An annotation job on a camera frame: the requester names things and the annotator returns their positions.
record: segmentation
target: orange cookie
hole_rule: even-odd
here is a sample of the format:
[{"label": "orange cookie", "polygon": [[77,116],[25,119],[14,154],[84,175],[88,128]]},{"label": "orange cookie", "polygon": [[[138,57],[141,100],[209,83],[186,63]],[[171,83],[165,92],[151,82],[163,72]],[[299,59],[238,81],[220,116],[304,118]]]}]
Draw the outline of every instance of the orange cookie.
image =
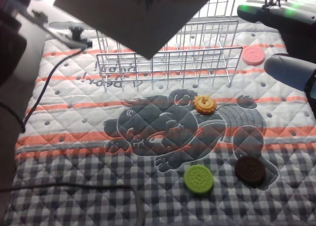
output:
[{"label": "orange cookie", "polygon": [[209,95],[195,96],[193,100],[194,108],[201,114],[212,114],[215,112],[217,103]]}]

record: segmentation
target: metal basket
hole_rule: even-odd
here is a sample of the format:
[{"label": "metal basket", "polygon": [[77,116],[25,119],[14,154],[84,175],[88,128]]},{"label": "metal basket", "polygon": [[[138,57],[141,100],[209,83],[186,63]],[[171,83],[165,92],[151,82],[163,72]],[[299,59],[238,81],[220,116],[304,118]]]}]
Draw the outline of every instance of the metal basket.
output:
[{"label": "metal basket", "polygon": [[235,0],[210,0],[151,60],[97,32],[97,61],[105,91],[113,82],[143,82],[226,77],[232,84],[242,47],[234,45],[237,20],[230,19]]}]

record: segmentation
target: pink cookie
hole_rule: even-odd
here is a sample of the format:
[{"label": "pink cookie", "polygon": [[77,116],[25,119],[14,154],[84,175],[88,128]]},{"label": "pink cookie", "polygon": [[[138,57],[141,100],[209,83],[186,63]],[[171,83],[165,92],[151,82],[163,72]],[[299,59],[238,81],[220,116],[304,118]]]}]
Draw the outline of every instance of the pink cookie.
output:
[{"label": "pink cookie", "polygon": [[265,53],[258,47],[249,46],[243,50],[241,58],[246,64],[257,66],[265,60]]}]

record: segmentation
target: wire basket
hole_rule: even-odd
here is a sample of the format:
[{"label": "wire basket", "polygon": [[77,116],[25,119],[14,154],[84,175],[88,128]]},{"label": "wire basket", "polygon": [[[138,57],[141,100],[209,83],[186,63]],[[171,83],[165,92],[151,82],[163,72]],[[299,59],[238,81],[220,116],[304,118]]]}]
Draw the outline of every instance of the wire basket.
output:
[{"label": "wire basket", "polygon": [[120,82],[139,83],[179,80],[184,86],[188,79],[226,77],[232,84],[242,47],[234,45],[237,20],[231,18],[235,0],[210,0],[151,60],[97,32],[100,53],[97,62],[105,91]]}]

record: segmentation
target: brown cookie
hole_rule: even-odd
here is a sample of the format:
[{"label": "brown cookie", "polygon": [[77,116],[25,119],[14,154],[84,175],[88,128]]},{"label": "brown cookie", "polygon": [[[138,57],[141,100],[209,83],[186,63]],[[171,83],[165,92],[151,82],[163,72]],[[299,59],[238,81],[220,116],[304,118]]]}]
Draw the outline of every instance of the brown cookie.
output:
[{"label": "brown cookie", "polygon": [[259,159],[246,156],[237,160],[235,174],[245,184],[257,187],[265,179],[266,168]]}]

